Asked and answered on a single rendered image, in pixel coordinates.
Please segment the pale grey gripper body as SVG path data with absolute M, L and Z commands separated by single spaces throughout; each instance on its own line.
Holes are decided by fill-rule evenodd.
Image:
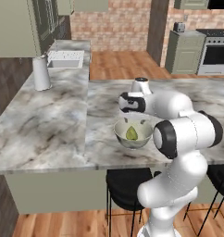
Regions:
M 122 118 L 129 119 L 129 122 L 138 122 L 138 123 L 140 123 L 142 119 L 145 119 L 145 120 L 149 119 L 148 115 L 145 115 L 143 113 L 138 113 L 138 112 L 129 112 L 129 113 L 120 112 L 120 116 Z

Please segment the yellow-green lemon wedge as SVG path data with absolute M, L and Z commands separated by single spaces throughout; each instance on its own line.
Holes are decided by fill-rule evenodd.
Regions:
M 138 134 L 132 126 L 130 126 L 126 131 L 126 139 L 131 141 L 136 141 L 138 139 Z

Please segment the pale green bowl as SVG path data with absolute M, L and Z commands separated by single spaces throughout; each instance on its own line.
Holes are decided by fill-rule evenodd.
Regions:
M 131 141 L 126 139 L 126 131 L 132 126 L 137 134 L 138 139 Z M 126 123 L 124 118 L 118 120 L 114 125 L 114 133 L 117 136 L 118 141 L 121 145 L 129 149 L 139 149 L 144 147 L 148 141 L 152 138 L 153 127 L 149 121 L 146 121 L 143 125 L 138 122 Z

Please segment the green counter base panel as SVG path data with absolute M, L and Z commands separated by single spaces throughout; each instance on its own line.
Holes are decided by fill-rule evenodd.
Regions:
M 106 171 L 5 175 L 20 214 L 106 208 Z

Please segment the black bar stool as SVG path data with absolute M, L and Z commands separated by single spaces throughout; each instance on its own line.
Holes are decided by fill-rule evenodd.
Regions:
M 214 215 L 214 217 L 217 216 L 218 214 L 218 211 L 220 210 L 223 202 L 224 202 L 224 164 L 221 164 L 221 165 L 209 165 L 208 166 L 208 170 L 207 170 L 207 177 L 210 179 L 210 181 L 212 182 L 212 184 L 214 185 L 214 187 L 216 188 L 217 192 L 212 200 L 212 203 L 211 203 L 211 206 L 208 208 L 208 211 L 206 213 L 206 216 L 205 216 L 205 220 L 203 221 L 202 223 L 202 226 L 198 232 L 198 235 L 200 235 L 204 225 L 205 225 L 205 222 L 208 218 L 208 215 L 211 211 L 211 208 L 213 206 L 213 204 L 215 203 L 216 201 L 216 198 L 218 196 L 218 194 L 220 193 L 223 198 L 221 199 L 221 202 L 218 206 L 218 209 Z
M 108 169 L 106 171 L 106 222 L 108 225 L 108 237 L 112 230 L 112 203 L 124 210 L 143 212 L 144 207 L 137 198 L 137 190 L 140 184 L 153 178 L 149 168 L 125 168 Z

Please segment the green base cupboard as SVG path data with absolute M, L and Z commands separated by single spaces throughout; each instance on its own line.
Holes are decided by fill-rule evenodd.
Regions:
M 169 33 L 165 69 L 170 74 L 195 74 L 205 42 L 198 31 Z

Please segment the white sink basin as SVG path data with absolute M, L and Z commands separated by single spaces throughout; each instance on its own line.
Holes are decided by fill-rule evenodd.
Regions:
M 47 67 L 56 69 L 81 69 L 84 52 L 78 51 L 50 51 L 47 55 Z

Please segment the white jug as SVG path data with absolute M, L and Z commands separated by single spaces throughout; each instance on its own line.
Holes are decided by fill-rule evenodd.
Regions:
M 48 90 L 52 87 L 48 73 L 46 56 L 42 55 L 32 60 L 33 81 L 36 91 Z

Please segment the grey toaster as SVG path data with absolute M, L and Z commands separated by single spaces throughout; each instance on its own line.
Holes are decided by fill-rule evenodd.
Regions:
M 173 26 L 173 31 L 185 32 L 185 23 L 184 22 L 175 22 L 174 26 Z

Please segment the steel oven with hob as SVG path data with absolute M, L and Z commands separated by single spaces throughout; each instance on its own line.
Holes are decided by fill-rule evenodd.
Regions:
M 224 75 L 224 29 L 197 29 L 205 42 L 198 75 Z

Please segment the black extractor hood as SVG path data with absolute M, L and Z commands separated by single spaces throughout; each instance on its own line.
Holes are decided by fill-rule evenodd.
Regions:
M 208 9 L 224 9 L 224 0 L 209 0 Z

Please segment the green wall cupboard run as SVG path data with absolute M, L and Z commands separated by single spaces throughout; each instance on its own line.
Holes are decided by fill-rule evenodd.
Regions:
M 108 0 L 56 0 L 58 15 L 70 16 L 74 12 L 107 12 Z

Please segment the small green wall cupboard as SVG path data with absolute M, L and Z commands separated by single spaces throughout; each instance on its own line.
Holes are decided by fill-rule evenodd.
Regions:
M 175 0 L 174 7 L 176 9 L 207 9 L 209 0 Z

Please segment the green wall cupboards with glass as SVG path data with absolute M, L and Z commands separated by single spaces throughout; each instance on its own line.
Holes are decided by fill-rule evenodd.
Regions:
M 59 34 L 74 0 L 0 0 L 0 57 L 37 57 Z

